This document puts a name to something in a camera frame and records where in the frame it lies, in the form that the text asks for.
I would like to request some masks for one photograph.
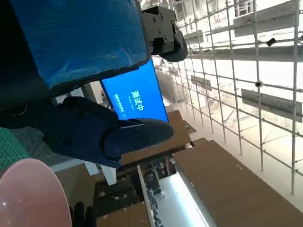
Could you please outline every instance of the brown table surface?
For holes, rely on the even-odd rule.
[[[185,124],[182,120],[179,110],[169,112],[168,114],[169,123],[175,130],[175,135],[173,135],[169,140],[158,144],[156,146],[148,147],[146,149],[141,149],[128,154],[122,155],[121,163],[123,165],[157,155],[159,153],[165,152],[169,149],[184,146],[191,142],[191,139],[185,128]]]
[[[98,227],[151,227],[145,204],[142,202],[101,216]]]
[[[218,227],[303,226],[303,213],[215,141],[174,157]]]

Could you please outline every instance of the wooden table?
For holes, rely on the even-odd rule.
[[[144,202],[99,217],[97,219],[98,227],[155,227],[140,166],[137,166],[137,170]]]
[[[174,155],[218,227],[300,227],[303,214],[215,141]]]

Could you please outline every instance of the black mechanical bracket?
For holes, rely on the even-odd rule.
[[[49,101],[0,113],[0,127],[32,127],[55,153],[120,167],[122,154],[168,140],[173,128],[152,119],[121,121],[115,112],[83,97],[67,97],[54,106]]]
[[[159,6],[142,13],[151,55],[160,55],[171,62],[184,60],[187,57],[187,45],[176,24],[176,13]]]

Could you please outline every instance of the fluorescent light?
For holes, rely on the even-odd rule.
[[[146,0],[142,0],[141,1],[141,3],[140,3],[141,4],[141,8],[144,6],[145,3],[146,3]]]
[[[184,212],[191,220],[191,227],[209,227],[196,201],[189,192],[179,173],[169,177],[169,182],[176,190],[176,198],[183,204]]]

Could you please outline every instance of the blue screen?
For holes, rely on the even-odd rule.
[[[168,122],[151,59],[137,70],[102,83],[120,120],[149,118]]]

